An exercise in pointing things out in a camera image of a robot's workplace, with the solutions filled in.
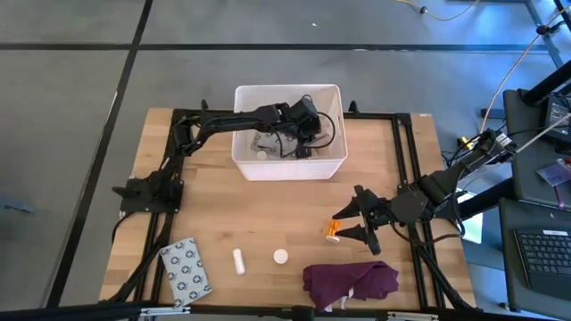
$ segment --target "purple cloth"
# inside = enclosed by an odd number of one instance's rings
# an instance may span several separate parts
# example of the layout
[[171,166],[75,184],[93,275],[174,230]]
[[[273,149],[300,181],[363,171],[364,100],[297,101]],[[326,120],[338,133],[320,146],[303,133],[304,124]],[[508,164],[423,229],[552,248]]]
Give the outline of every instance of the purple cloth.
[[303,270],[303,290],[318,311],[346,296],[353,288],[353,298],[384,299],[399,290],[399,272],[383,261],[352,264],[319,264]]

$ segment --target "wooden tabletop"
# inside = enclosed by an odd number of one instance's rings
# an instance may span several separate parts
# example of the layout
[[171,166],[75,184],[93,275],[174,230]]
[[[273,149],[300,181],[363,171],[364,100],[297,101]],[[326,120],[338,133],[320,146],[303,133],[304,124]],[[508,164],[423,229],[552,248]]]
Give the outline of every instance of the wooden tabletop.
[[[172,109],[151,109],[146,117],[133,175],[146,177],[160,166],[169,133]],[[412,115],[421,172],[442,169],[440,149],[430,115]],[[239,307],[313,306],[302,289],[302,270],[312,264],[343,264],[382,260],[399,271],[399,291],[385,300],[348,300],[348,309],[419,309],[410,245],[389,226],[377,231],[382,253],[373,256],[365,244],[325,240],[331,216],[347,205],[355,185],[363,185],[388,199],[399,182],[391,122],[346,119],[349,156],[329,180],[290,182],[247,181],[230,155],[232,135],[212,136],[204,147],[186,158],[182,173],[185,190],[170,236],[174,243],[194,237],[212,293],[193,304]],[[408,151],[402,129],[402,144]],[[409,178],[409,155],[405,154]],[[150,215],[137,213],[117,231],[107,266],[101,299],[116,293],[141,259]],[[342,221],[355,226],[360,218]],[[448,221],[432,221],[433,235],[457,233]],[[232,250],[242,249],[246,273],[238,276]],[[475,305],[460,239],[435,245],[438,263],[462,298]],[[286,249],[285,265],[273,261],[276,249]],[[430,305],[434,291],[424,267]],[[149,270],[144,299],[149,298],[154,267]],[[160,303],[172,304],[166,276]]]

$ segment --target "computer keyboard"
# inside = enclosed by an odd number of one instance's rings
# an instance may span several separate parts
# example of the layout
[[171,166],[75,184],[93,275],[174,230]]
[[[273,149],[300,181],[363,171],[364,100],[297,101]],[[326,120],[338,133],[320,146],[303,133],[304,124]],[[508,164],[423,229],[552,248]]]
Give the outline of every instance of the computer keyboard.
[[515,234],[529,287],[571,300],[571,232],[520,229]]

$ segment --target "metal bracket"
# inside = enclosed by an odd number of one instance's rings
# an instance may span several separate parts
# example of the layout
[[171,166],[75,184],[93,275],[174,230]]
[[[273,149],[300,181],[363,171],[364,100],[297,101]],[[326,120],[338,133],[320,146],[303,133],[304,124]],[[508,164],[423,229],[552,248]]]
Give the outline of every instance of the metal bracket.
[[131,178],[125,187],[113,187],[123,197],[120,210],[125,212],[177,213],[184,181],[174,178],[167,183],[168,192],[157,196],[148,179]]
[[394,321],[438,321],[437,315],[429,315],[426,313],[410,313],[410,312],[388,312],[387,320]]
[[357,107],[357,102],[351,101],[351,104],[349,104],[349,112],[352,112],[355,115],[360,114],[359,107]]
[[178,316],[190,314],[190,308],[144,308],[141,317]]
[[412,126],[412,118],[409,113],[397,112],[394,114],[397,120],[405,126]]

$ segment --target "white plastic container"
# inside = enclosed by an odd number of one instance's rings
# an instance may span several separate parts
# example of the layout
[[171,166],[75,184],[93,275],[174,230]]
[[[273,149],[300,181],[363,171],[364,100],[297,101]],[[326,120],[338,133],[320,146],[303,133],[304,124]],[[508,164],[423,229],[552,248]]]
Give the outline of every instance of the white plastic container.
[[[236,89],[234,112],[253,111],[272,103],[297,103],[303,95],[310,95],[318,111],[326,113],[335,123],[335,139],[331,145],[312,150],[306,160],[280,159],[268,155],[260,160],[251,149],[255,130],[234,132],[232,160],[244,177],[251,181],[329,179],[347,158],[347,140],[343,124],[341,94],[336,85],[264,85],[240,86]],[[332,134],[329,120],[321,119],[322,132]]]

